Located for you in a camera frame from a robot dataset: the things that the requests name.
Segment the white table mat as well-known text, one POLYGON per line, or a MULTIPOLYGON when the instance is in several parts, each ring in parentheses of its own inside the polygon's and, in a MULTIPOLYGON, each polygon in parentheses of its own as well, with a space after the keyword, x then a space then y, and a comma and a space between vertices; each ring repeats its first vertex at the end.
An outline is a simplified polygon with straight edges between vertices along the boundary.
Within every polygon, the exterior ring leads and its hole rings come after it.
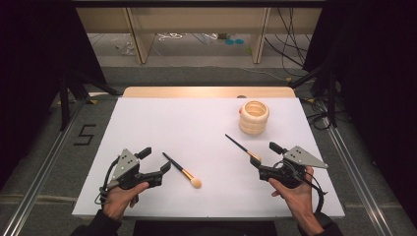
POLYGON ((200 189, 176 168, 163 176, 162 184, 144 191, 129 216, 140 218, 279 218, 290 214, 285 201, 273 197, 272 186, 260 179, 243 147, 272 166, 280 155, 268 145, 299 146, 312 155, 319 149, 300 101, 296 98, 267 98, 267 127, 258 136, 239 128, 242 98, 120 98, 113 110, 85 185, 73 214, 95 215, 95 203, 110 163, 124 148, 137 153, 151 147, 141 162, 144 173, 163 165, 167 153, 202 182, 200 189))

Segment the black stool seat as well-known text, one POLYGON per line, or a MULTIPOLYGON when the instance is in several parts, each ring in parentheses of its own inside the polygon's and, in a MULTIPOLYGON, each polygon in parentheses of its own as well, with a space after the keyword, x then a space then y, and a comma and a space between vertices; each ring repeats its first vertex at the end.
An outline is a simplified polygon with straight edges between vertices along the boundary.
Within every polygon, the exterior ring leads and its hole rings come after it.
POLYGON ((277 236, 272 221, 145 221, 133 236, 277 236))

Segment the metal floor rail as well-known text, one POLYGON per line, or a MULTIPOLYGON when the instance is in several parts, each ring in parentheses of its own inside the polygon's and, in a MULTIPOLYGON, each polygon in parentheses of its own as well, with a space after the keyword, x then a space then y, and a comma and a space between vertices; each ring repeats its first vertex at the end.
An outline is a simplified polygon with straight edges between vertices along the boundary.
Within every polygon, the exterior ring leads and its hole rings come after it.
POLYGON ((387 218, 373 197, 342 136, 333 126, 329 127, 328 132, 377 234, 379 236, 393 236, 387 218))
POLYGON ((70 119, 68 123, 59 130, 54 139, 54 143, 48 151, 48 154, 43 159, 40 167, 37 169, 36 174, 30 181, 30 186, 18 200, 18 205, 15 212, 10 217, 5 230, 1 233, 1 236, 19 236, 22 228, 24 227, 33 206, 36 203, 37 197, 41 192, 50 172, 58 159, 63 146, 65 145, 69 133, 73 128, 73 124, 85 102, 76 101, 73 110, 70 112, 70 119))

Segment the cream ringed brush holder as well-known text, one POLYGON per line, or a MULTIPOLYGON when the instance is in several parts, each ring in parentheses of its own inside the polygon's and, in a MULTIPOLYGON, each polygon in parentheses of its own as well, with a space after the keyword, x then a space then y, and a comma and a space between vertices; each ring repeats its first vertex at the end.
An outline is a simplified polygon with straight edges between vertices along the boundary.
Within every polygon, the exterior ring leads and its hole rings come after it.
POLYGON ((257 100, 247 101, 239 110, 239 128, 248 135, 259 135, 267 126, 268 107, 257 100))

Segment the thin black makeup brush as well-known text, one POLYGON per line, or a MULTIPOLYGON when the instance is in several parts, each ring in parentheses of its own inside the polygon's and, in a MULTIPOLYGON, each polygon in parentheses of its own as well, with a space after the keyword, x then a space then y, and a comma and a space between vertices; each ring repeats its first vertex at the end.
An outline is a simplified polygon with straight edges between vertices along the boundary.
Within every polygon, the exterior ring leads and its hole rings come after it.
POLYGON ((242 149, 243 151, 245 151, 248 155, 250 155, 251 157, 253 157, 254 159, 256 159, 257 161, 262 161, 262 158, 257 156, 256 154, 252 153, 251 151, 249 151, 248 149, 246 149, 245 147, 243 147, 241 144, 239 144, 237 141, 235 141, 234 139, 232 139, 229 135, 224 134, 225 137, 230 140, 234 145, 236 145, 238 148, 242 149))

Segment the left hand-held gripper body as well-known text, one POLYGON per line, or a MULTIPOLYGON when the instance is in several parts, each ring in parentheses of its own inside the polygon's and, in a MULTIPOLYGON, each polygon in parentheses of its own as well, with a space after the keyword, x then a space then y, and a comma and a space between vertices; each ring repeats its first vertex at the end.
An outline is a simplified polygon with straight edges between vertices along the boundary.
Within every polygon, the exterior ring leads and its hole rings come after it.
POLYGON ((151 173, 141 173, 141 159, 136 158, 136 153, 131 153, 124 148, 117 159, 117 164, 111 180, 107 184, 107 189, 111 190, 119 187, 123 190, 130 190, 140 183, 148 182, 149 187, 153 188, 162 184, 162 174, 160 171, 151 173))

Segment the person's left hand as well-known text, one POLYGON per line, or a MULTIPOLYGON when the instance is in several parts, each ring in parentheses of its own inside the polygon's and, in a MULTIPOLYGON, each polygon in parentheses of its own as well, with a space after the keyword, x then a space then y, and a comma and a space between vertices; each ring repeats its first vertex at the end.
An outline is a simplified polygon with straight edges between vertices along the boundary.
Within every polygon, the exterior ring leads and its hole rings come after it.
POLYGON ((149 187, 148 182, 140 183, 130 190, 123 190, 119 187, 112 189, 103 206, 105 215, 113 220, 121 221, 127 207, 133 207, 136 197, 149 187))

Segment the black tripod stand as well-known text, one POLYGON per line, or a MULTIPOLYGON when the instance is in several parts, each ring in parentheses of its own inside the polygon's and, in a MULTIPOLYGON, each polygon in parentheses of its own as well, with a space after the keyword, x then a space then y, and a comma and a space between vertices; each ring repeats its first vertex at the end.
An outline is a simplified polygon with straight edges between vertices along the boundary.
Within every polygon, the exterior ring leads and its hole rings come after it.
POLYGON ((324 62, 319 67, 309 72, 307 75, 301 77, 295 82, 291 82, 289 86, 296 89, 301 85, 307 83, 311 79, 315 79, 314 84, 310 90, 313 97, 322 96, 324 93, 328 95, 327 116, 329 123, 336 127, 335 121, 335 73, 331 67, 330 62, 324 62))
POLYGON ((61 101, 61 131, 64 131, 71 121, 68 92, 70 92, 76 100, 86 100, 89 97, 89 93, 85 88, 85 84, 91 84, 95 88, 107 92, 110 95, 121 95, 121 92, 111 88, 105 82, 99 82, 92 77, 73 69, 64 72, 59 80, 59 83, 61 101))

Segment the makeup brush with fluffy head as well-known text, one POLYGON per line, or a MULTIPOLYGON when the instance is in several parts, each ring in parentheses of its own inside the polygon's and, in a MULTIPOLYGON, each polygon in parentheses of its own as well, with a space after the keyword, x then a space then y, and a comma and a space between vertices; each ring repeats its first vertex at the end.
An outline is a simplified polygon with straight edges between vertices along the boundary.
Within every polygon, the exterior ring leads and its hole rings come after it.
POLYGON ((190 181, 191 185, 196 188, 200 189, 202 187, 202 182, 200 179, 193 176, 189 171, 183 168, 178 162, 176 162, 173 158, 171 158, 167 153, 163 153, 163 156, 167 158, 187 179, 190 181))

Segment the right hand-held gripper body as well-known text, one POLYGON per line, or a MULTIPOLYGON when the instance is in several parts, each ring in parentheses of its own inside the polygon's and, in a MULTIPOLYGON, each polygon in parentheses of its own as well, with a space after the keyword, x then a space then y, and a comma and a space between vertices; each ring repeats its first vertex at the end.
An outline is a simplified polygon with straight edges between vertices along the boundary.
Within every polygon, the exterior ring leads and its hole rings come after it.
POLYGON ((305 180, 306 166, 327 169, 328 165, 316 158, 303 148, 296 146, 282 154, 283 159, 273 167, 259 167, 260 179, 267 181, 269 178, 278 180, 289 189, 297 188, 305 180))

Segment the person's right hand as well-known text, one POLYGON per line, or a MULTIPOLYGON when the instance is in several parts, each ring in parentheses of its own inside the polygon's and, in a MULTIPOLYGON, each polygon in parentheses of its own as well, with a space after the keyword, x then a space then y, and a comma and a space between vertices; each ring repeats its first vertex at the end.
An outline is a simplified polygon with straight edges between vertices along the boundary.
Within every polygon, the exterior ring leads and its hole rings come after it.
POLYGON ((318 236, 324 232, 313 214, 312 187, 303 183, 297 188, 288 189, 278 180, 269 178, 268 182, 274 188, 273 197, 282 197, 301 229, 307 236, 318 236))

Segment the light wooden shelf unit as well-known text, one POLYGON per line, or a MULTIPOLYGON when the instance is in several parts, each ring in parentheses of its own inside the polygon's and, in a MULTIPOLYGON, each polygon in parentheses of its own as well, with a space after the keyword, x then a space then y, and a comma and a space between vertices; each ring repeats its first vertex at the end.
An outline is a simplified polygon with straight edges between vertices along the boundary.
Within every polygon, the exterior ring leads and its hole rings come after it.
POLYGON ((261 62, 265 36, 295 29, 312 34, 320 8, 81 8, 87 33, 129 33, 137 61, 147 62, 154 35, 177 33, 247 33, 253 62, 261 62))

